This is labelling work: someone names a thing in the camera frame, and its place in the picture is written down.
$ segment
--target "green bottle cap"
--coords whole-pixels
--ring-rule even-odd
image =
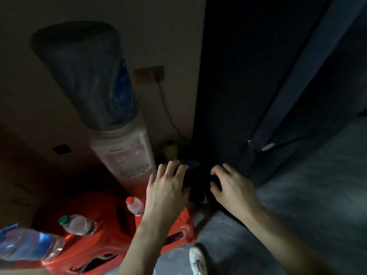
[[[67,223],[69,223],[71,220],[69,215],[64,215],[59,219],[59,224],[60,225],[66,225]]]

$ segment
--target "power cord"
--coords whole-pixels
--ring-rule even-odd
[[[157,85],[158,85],[158,89],[159,89],[160,96],[161,96],[161,98],[162,98],[163,108],[164,108],[164,110],[166,111],[166,114],[167,114],[167,116],[168,116],[168,119],[169,119],[169,121],[170,121],[170,124],[172,125],[172,127],[173,127],[174,129],[176,129],[176,131],[177,131],[177,135],[178,135],[178,136],[180,136],[182,139],[184,139],[188,144],[190,144],[190,141],[189,141],[187,138],[185,138],[185,137],[183,137],[183,136],[181,135],[181,133],[180,133],[180,131],[178,130],[177,126],[175,126],[175,125],[174,125],[174,123],[173,123],[173,121],[172,121],[171,115],[169,114],[168,109],[167,109],[167,106],[166,106],[166,101],[165,101],[165,99],[164,99],[163,90],[162,90],[162,86],[161,86],[161,84],[160,84],[160,77],[159,77],[159,75],[156,75],[156,76],[155,76],[155,79],[156,79],[156,82],[157,82]]]

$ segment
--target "plastic water bottle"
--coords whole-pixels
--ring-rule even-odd
[[[0,230],[0,259],[47,260],[57,256],[64,243],[61,236],[18,228],[15,224]]]
[[[140,216],[144,212],[144,204],[136,197],[128,197],[126,199],[127,209],[135,216]]]
[[[82,215],[64,215],[59,219],[60,225],[62,225],[70,234],[76,235],[91,235],[97,229],[96,222],[93,222]]]

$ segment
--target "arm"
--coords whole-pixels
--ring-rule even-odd
[[[180,161],[159,165],[150,176],[146,190],[145,212],[122,261],[120,275],[151,275],[171,226],[187,205],[190,189],[182,192],[184,175],[189,168]]]
[[[211,174],[217,175],[222,185],[220,191],[215,183],[211,183],[210,190],[217,201],[264,244],[287,273],[334,274],[304,243],[261,206],[250,180],[228,164],[214,166]]]

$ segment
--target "red bottle cap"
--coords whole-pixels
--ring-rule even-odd
[[[127,203],[128,205],[132,205],[132,204],[134,203],[134,197],[128,197],[128,198],[126,199],[126,203]]]

